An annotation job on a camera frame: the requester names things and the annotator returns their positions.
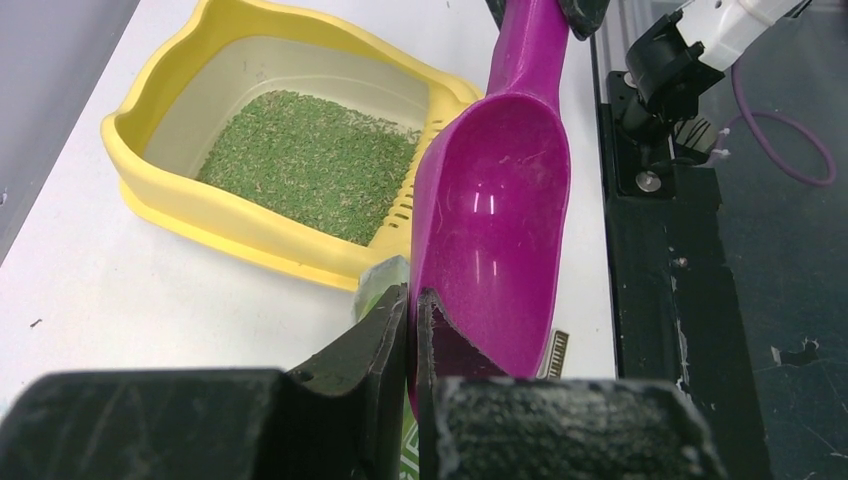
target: litter box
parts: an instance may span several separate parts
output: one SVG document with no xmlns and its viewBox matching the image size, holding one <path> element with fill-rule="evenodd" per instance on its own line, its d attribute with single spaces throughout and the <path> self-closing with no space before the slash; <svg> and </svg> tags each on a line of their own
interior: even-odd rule
<svg viewBox="0 0 848 480">
<path fill-rule="evenodd" d="M 194 180 L 229 119 L 274 90 L 421 131 L 368 246 Z M 469 82 L 330 15 L 258 0 L 203 0 L 147 62 L 101 134 L 124 201 L 142 218 L 242 260 L 355 290 L 369 267 L 409 258 L 418 162 L 442 127 L 480 98 Z"/>
</svg>

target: purple cable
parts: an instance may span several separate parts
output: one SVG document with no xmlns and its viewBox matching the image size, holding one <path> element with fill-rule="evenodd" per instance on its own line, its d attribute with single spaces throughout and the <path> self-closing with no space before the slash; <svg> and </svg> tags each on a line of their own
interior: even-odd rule
<svg viewBox="0 0 848 480">
<path fill-rule="evenodd" d="M 745 123 L 748 124 L 748 128 L 751 129 L 751 133 L 754 134 L 754 138 L 757 139 L 757 143 L 760 144 L 760 146 L 766 152 L 766 155 L 768 155 L 769 159 L 774 162 L 774 164 L 777 165 L 777 168 L 781 169 L 783 173 L 789 175 L 790 177 L 805 185 L 810 185 L 813 187 L 827 187 L 832 185 L 833 182 L 836 180 L 836 162 L 834 162 L 833 155 L 830 153 L 830 150 L 828 150 L 827 146 L 825 146 L 825 144 L 821 140 L 819 140 L 819 138 L 813 132 L 811 132 L 810 129 L 796 122 L 795 120 L 792 120 L 789 117 L 780 115 L 778 113 L 751 111 L 751 107 L 748 105 L 748 101 L 745 100 L 745 93 L 742 90 L 742 81 L 739 75 L 739 63 L 740 62 L 736 62 L 733 64 L 733 68 L 731 68 L 730 71 L 730 77 L 733 83 L 733 95 L 736 97 L 736 103 L 739 105 L 739 111 L 741 113 L 733 117 L 729 122 L 727 122 L 723 130 L 729 129 L 739 119 L 744 118 Z M 786 163 L 786 161 L 781 158 L 777 151 L 775 151 L 774 147 L 772 147 L 771 143 L 769 142 L 768 138 L 763 133 L 763 131 L 760 129 L 760 126 L 757 124 L 757 121 L 754 119 L 754 117 L 762 117 L 776 120 L 785 125 L 789 125 L 790 127 L 799 131 L 807 140 L 809 140 L 810 143 L 813 144 L 814 147 L 816 147 L 816 150 L 818 150 L 819 153 L 821 153 L 822 158 L 824 158 L 824 163 L 827 167 L 827 178 L 822 180 L 818 178 L 808 177 L 803 173 L 799 172 L 798 170 L 795 170 L 788 163 Z M 715 150 L 722 150 L 724 148 L 724 142 L 726 139 L 727 135 L 720 134 L 719 139 L 716 142 Z M 714 163 L 714 161 L 714 158 L 710 158 L 710 161 L 708 163 L 712 164 Z"/>
</svg>

